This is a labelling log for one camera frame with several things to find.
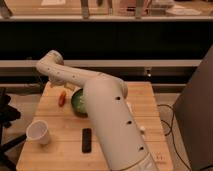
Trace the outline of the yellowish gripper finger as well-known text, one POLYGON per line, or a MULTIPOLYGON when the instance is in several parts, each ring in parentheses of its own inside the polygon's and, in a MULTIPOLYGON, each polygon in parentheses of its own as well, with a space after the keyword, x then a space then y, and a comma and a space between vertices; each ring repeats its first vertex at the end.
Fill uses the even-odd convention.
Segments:
POLYGON ((70 83, 66 83, 66 84, 64 85, 64 87, 65 87, 66 89, 71 90, 71 91, 74 91, 74 90, 75 90, 75 85, 70 84, 70 83))

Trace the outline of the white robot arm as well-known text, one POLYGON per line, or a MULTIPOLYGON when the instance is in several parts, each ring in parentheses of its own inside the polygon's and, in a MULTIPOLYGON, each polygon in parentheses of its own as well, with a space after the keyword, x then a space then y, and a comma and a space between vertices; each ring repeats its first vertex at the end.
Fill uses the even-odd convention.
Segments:
POLYGON ((122 79, 65 66, 55 50, 42 57, 36 69, 53 84, 83 89, 86 112, 111 171, 159 171, 127 105, 128 87, 122 79))

